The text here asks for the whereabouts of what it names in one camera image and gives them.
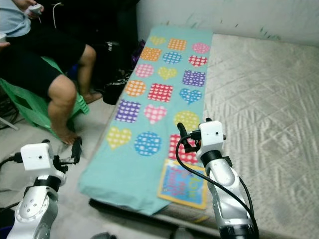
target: polka dot heart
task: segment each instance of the polka dot heart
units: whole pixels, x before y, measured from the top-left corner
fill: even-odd
[[[171,158],[171,159],[177,160],[176,159],[175,150],[176,150],[176,146],[177,146],[177,143],[179,142],[179,140],[180,140],[180,136],[178,134],[172,134],[170,136],[168,157]],[[189,140],[188,142],[189,142],[189,144],[192,147],[195,147],[195,141],[194,140]],[[181,144],[179,146],[178,155],[179,155],[179,158],[184,163],[190,163],[190,164],[193,164],[193,165],[197,165],[198,164],[198,161],[196,159],[196,153],[195,152],[185,153],[185,149],[184,149],[184,145],[183,144]]]
[[[158,74],[164,79],[167,80],[177,75],[176,68],[167,68],[162,66],[159,68]]]
[[[153,132],[139,134],[135,140],[134,148],[142,156],[152,156],[160,150],[161,138]]]
[[[140,103],[121,100],[115,120],[127,123],[135,123],[138,118],[140,108]]]
[[[164,54],[163,60],[168,64],[176,64],[181,61],[181,55],[178,52],[170,51]]]
[[[205,54],[210,50],[210,46],[205,43],[198,42],[193,45],[193,50],[197,53]]]
[[[136,97],[144,94],[145,89],[146,85],[143,81],[130,80],[125,87],[125,92],[129,96]]]
[[[154,45],[161,45],[164,42],[166,42],[166,39],[164,37],[158,37],[158,36],[151,36],[150,40]]]
[[[195,67],[203,66],[208,62],[208,58],[206,56],[195,56],[192,55],[188,58],[188,61]]]
[[[151,86],[148,99],[153,101],[169,102],[173,86],[154,83]]]
[[[183,76],[183,84],[190,86],[204,86],[206,74],[197,71],[185,71]]]
[[[135,74],[138,77],[148,77],[154,73],[154,67],[150,64],[139,64],[136,66]]]
[[[171,38],[169,40],[169,43],[168,43],[167,47],[170,48],[170,49],[183,51],[183,50],[186,49],[186,44],[187,44],[186,40]]]
[[[149,61],[157,61],[160,57],[161,49],[158,48],[151,48],[151,47],[144,47],[141,53],[141,59],[149,60]]]
[[[128,143],[131,140],[132,132],[125,128],[119,130],[117,127],[110,127],[106,135],[106,141],[109,143],[111,149],[115,149]]]
[[[179,92],[179,95],[182,97],[183,100],[188,102],[189,105],[191,103],[199,101],[202,97],[202,93],[200,91],[197,91],[197,90],[191,91],[185,88]]]
[[[188,132],[198,129],[200,120],[198,115],[192,111],[181,111],[175,115],[174,125],[177,125],[179,122],[183,123]]]
[[[149,119],[151,124],[155,124],[160,121],[167,114],[167,109],[164,106],[155,107],[148,105],[144,109],[144,115]]]

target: knee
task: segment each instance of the knee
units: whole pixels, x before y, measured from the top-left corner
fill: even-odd
[[[96,52],[93,49],[93,47],[89,45],[85,45],[85,49],[79,63],[82,65],[91,65],[95,63],[95,59],[96,59]]]
[[[52,101],[61,106],[73,106],[76,94],[74,83],[64,75],[55,78],[48,90],[48,95]]]

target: person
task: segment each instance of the person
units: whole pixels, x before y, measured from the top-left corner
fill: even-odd
[[[24,12],[34,4],[34,0],[0,0],[0,33],[7,35],[6,42],[0,43],[0,78],[48,98],[52,130],[64,143],[72,144],[78,136],[66,123],[76,100],[76,87],[41,56],[53,58],[63,72],[78,64],[79,93],[88,104],[102,97],[90,92],[96,52],[42,25],[37,14],[26,15]]]

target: black shorts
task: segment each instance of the black shorts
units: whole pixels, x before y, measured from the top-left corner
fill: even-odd
[[[0,52],[0,78],[42,97],[61,73],[41,56],[54,59],[63,72],[81,58],[85,44],[72,37],[32,21],[28,34],[8,37],[11,46]]]

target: white quilted mattress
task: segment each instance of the white quilted mattress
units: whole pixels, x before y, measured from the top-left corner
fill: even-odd
[[[214,35],[208,75],[204,115],[223,123],[261,234],[319,238],[319,49]],[[210,205],[161,214],[214,227]]]

